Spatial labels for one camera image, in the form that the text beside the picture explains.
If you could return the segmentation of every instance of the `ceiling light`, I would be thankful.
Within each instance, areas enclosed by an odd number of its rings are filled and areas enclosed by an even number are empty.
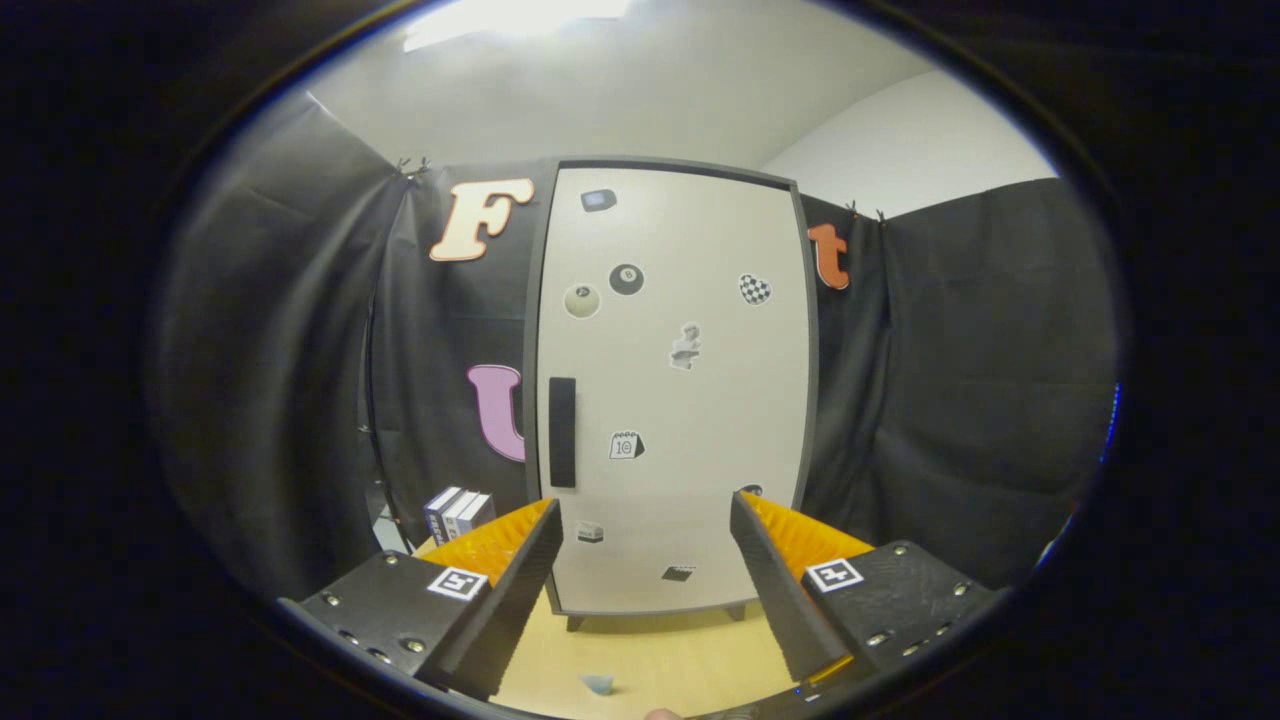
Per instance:
[[[527,36],[553,32],[570,20],[616,19],[630,0],[454,0],[413,22],[404,51],[477,32]]]

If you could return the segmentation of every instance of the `black curtain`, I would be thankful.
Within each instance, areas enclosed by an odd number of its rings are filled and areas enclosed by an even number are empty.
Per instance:
[[[820,278],[818,292],[818,416],[800,510],[873,542],[878,536],[876,486],[867,471],[884,396],[888,287],[878,220],[803,196],[805,224],[831,224],[845,241],[840,268],[849,287]]]
[[[407,178],[294,95],[209,173],[177,233],[154,398],[174,491],[237,578],[268,597],[315,592],[376,552],[387,489],[415,544],[429,537],[422,506],[451,484],[492,492],[498,514],[529,502],[524,464],[480,432],[466,373],[524,368],[554,169]],[[483,237],[484,256],[428,259],[456,183],[511,178],[530,178],[534,199]],[[872,543],[918,542],[992,587],[1020,578],[1106,442],[1106,237],[1057,179],[884,225],[812,197],[803,208],[847,243],[850,282],[815,283],[801,509]],[[522,429],[518,388],[513,404]]]
[[[530,502],[524,462],[493,451],[480,432],[475,365],[524,369],[525,304],[534,237],[547,223],[550,161],[433,169],[404,197],[378,282],[372,323],[372,414],[401,527],[411,542],[430,532],[422,506],[449,486],[494,495],[498,515]],[[460,182],[529,178],[534,197],[512,202],[485,254],[462,263],[428,258],[444,233]],[[521,392],[513,392],[522,430]]]
[[[1107,237],[1041,179],[892,218],[883,406],[845,528],[1019,580],[1105,452],[1119,377]]]
[[[353,482],[370,290],[407,181],[310,95],[279,99],[196,188],[150,373],[179,505],[264,598],[378,551]]]

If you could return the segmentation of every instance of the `pink letter u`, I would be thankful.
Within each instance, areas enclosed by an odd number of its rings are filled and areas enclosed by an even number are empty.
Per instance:
[[[516,432],[516,405],[511,400],[520,372],[506,365],[476,365],[467,370],[467,379],[476,387],[485,442],[503,457],[524,462],[525,438]]]

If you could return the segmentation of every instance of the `box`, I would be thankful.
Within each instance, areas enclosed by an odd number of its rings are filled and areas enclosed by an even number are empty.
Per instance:
[[[458,514],[458,534],[470,533],[494,518],[493,496],[480,493]]]
[[[449,536],[444,532],[444,520],[440,515],[449,507],[449,502],[457,498],[460,492],[462,492],[462,488],[457,486],[447,488],[422,506],[422,511],[426,514],[426,527],[430,528],[436,547],[449,542]]]
[[[461,532],[458,532],[458,515],[461,515],[462,511],[466,510],[468,505],[471,505],[471,501],[475,500],[477,495],[480,493],[472,491],[465,491],[462,495],[458,496],[456,501],[449,503],[449,507],[447,510],[440,512],[440,520],[442,520],[440,524],[444,525],[445,542],[454,539],[456,537],[462,534]]]

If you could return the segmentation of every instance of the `ceiling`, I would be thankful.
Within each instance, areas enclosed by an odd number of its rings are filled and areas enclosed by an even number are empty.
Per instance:
[[[385,158],[415,164],[603,154],[755,169],[852,102],[934,69],[800,0],[632,0],[616,20],[410,54],[402,27],[308,90]]]

